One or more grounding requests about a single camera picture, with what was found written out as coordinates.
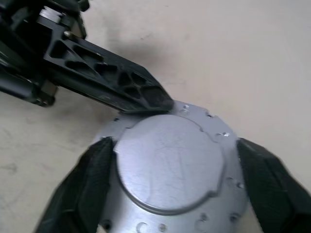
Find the beige floor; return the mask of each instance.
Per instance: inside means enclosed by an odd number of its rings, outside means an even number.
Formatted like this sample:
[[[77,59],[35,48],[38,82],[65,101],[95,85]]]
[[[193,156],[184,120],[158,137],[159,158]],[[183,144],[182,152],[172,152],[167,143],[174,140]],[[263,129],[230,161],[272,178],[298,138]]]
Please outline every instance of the beige floor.
[[[174,99],[276,153],[311,191],[311,1],[93,0],[88,40],[137,62]],[[53,108],[0,94],[0,233],[31,232],[115,111],[61,89]],[[237,230],[258,233],[248,214]]]

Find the white surface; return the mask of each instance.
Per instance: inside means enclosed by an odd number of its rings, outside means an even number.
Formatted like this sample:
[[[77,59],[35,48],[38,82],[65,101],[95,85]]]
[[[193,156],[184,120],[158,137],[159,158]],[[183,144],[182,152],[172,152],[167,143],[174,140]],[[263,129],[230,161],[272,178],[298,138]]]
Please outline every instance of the white surface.
[[[311,190],[309,0],[93,0],[89,41],[145,66],[174,99],[222,117]],[[31,232],[114,112],[60,90],[44,109],[0,94],[0,232]],[[248,214],[237,232],[259,232]]]

